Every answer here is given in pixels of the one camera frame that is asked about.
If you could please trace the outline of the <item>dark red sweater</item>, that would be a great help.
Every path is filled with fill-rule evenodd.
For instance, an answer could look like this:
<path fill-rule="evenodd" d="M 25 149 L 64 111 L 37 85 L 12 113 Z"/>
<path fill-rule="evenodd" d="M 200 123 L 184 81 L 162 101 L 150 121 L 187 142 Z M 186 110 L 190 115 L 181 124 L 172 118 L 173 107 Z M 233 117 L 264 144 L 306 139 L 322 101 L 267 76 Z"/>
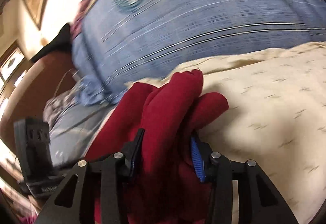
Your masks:
<path fill-rule="evenodd" d="M 135 83 L 86 152 L 88 161 L 118 152 L 145 130 L 140 173 L 124 189 L 130 223 L 204 223 L 210 185 L 195 174 L 191 134 L 229 106 L 223 95 L 202 88 L 199 70 L 175 73 L 162 87 Z"/>

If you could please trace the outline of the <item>grey plaid bedsheet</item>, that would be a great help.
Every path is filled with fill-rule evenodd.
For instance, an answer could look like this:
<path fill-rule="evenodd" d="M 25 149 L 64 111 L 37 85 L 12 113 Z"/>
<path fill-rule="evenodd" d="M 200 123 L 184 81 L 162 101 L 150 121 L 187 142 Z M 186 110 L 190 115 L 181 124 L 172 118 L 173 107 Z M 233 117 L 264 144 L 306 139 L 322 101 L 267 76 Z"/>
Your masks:
<path fill-rule="evenodd" d="M 76 104 L 63 112 L 50 130 L 50 156 L 54 167 L 82 158 L 108 113 L 110 104 Z"/>

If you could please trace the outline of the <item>grey crumpled cloth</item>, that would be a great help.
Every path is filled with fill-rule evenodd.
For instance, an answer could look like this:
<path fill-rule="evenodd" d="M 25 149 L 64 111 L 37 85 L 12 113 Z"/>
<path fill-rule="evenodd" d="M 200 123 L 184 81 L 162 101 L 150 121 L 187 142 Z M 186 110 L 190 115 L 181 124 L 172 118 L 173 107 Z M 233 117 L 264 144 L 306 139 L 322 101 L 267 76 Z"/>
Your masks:
<path fill-rule="evenodd" d="M 56 97 L 50 98 L 43 110 L 43 121 L 52 129 L 64 111 L 77 104 L 75 89 L 68 90 Z"/>

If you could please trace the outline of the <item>cream leaf-print pillow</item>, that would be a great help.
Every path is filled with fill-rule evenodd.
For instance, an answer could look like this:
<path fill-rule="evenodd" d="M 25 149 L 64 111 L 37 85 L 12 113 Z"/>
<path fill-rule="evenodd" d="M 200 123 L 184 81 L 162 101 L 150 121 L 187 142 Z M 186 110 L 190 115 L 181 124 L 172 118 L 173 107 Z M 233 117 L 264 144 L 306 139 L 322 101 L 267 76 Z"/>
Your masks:
<path fill-rule="evenodd" d="M 199 135 L 230 160 L 255 160 L 299 223 L 325 223 L 325 43 L 184 62 L 229 109 Z"/>

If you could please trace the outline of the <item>brown wooden headboard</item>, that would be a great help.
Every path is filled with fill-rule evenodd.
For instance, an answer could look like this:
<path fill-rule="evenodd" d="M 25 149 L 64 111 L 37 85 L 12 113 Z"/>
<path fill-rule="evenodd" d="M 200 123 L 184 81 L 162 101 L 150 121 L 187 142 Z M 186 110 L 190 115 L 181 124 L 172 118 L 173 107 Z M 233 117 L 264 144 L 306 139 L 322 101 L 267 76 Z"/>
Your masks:
<path fill-rule="evenodd" d="M 26 117 L 41 119 L 47 101 L 75 85 L 74 70 L 72 56 L 55 51 L 27 71 L 9 97 L 1 118 L 1 139 L 13 153 L 16 153 L 14 122 Z"/>

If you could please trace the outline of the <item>black cloth on headboard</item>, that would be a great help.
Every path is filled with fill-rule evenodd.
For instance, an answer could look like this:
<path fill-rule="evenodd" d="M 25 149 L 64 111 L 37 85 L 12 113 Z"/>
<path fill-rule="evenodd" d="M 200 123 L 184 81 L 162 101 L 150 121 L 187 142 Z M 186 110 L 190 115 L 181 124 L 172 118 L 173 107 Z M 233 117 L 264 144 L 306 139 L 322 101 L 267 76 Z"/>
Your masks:
<path fill-rule="evenodd" d="M 35 63 L 44 56 L 55 52 L 71 53 L 71 35 L 70 35 L 70 24 L 66 23 L 61 30 L 58 32 L 57 36 L 47 45 L 43 47 L 39 52 L 34 55 L 30 61 Z"/>

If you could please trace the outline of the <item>blue plaid pillow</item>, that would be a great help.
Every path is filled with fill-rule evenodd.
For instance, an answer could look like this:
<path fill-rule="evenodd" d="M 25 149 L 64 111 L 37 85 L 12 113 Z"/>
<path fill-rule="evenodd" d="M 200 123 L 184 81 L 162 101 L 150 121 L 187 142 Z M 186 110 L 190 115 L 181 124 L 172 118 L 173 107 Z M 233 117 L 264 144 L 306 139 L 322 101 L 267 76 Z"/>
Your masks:
<path fill-rule="evenodd" d="M 323 0 L 96 0 L 72 44 L 76 99 L 117 103 L 183 62 L 324 40 Z"/>

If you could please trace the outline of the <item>framed wall picture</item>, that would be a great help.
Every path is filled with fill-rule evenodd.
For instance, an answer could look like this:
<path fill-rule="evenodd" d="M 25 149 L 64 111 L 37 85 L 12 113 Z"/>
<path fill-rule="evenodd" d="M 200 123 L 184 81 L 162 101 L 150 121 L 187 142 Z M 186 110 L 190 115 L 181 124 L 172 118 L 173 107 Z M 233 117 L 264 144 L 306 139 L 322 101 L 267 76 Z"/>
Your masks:
<path fill-rule="evenodd" d="M 1 56 L 1 89 L 24 60 L 24 53 L 15 40 Z"/>

